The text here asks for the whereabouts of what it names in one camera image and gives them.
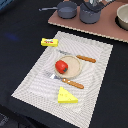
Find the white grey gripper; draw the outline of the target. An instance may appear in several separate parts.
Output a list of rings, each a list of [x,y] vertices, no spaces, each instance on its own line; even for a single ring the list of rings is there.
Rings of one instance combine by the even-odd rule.
[[[108,4],[110,2],[110,0],[88,0],[87,2],[87,6],[88,7],[96,7],[96,6],[105,6],[106,4]]]

